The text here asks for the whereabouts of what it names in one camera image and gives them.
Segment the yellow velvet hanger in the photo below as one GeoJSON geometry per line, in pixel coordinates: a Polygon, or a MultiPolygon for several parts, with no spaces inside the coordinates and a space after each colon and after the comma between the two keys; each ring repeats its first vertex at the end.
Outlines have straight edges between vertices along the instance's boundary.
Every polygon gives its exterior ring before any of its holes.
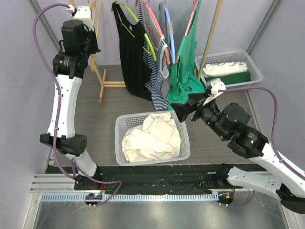
{"type": "MultiPolygon", "coordinates": [[[[101,13],[102,13],[102,2],[103,0],[92,0],[89,1],[90,10],[93,12],[92,22],[95,28],[96,39],[98,40],[99,37],[99,28],[100,28],[100,20],[101,20],[101,13]]],[[[92,54],[90,56],[90,68],[92,71],[95,71],[96,68],[96,54],[92,54]]]]}

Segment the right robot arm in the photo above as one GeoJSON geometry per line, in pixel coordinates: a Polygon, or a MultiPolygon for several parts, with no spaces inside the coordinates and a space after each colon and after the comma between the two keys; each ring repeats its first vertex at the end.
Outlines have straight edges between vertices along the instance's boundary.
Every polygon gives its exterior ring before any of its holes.
{"type": "Polygon", "coordinates": [[[233,165],[222,163],[214,175],[202,185],[208,188],[245,187],[280,201],[292,212],[305,212],[305,182],[289,170],[273,151],[271,142],[261,132],[248,126],[250,115],[237,103],[222,111],[207,93],[190,94],[184,104],[172,103],[180,122],[194,113],[191,121],[201,119],[235,154],[249,159],[271,173],[270,177],[253,174],[233,165]]]}

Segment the lime green hanger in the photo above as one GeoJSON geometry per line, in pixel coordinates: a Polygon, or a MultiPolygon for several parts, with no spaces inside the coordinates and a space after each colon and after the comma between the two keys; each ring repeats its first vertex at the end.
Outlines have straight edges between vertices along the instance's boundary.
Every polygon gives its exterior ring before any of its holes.
{"type": "Polygon", "coordinates": [[[135,39],[136,37],[141,37],[143,39],[142,48],[144,52],[150,55],[153,60],[156,61],[157,57],[152,41],[137,15],[133,12],[129,5],[127,3],[115,1],[112,3],[111,11],[114,14],[118,32],[124,28],[124,30],[129,34],[130,38],[135,39]],[[135,24],[130,23],[130,21],[126,18],[123,9],[125,9],[133,17],[135,24]]]}

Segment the black tank top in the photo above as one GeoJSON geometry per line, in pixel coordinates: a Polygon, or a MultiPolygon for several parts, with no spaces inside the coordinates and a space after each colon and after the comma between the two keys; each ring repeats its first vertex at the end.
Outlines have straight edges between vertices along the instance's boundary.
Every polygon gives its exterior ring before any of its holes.
{"type": "Polygon", "coordinates": [[[143,60],[143,39],[130,38],[124,28],[118,35],[121,69],[126,88],[130,94],[150,101],[151,93],[144,84],[148,82],[151,70],[143,60]]]}

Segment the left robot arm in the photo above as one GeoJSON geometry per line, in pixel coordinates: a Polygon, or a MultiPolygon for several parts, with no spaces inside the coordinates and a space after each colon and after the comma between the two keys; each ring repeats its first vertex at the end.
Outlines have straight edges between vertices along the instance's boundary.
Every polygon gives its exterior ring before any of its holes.
{"type": "Polygon", "coordinates": [[[61,48],[52,61],[55,86],[52,117],[47,133],[40,135],[40,142],[71,161],[70,177],[79,187],[97,190],[102,183],[100,170],[88,154],[87,137],[75,132],[74,119],[84,71],[90,55],[99,49],[94,31],[81,20],[65,21],[61,32],[61,48]]]}

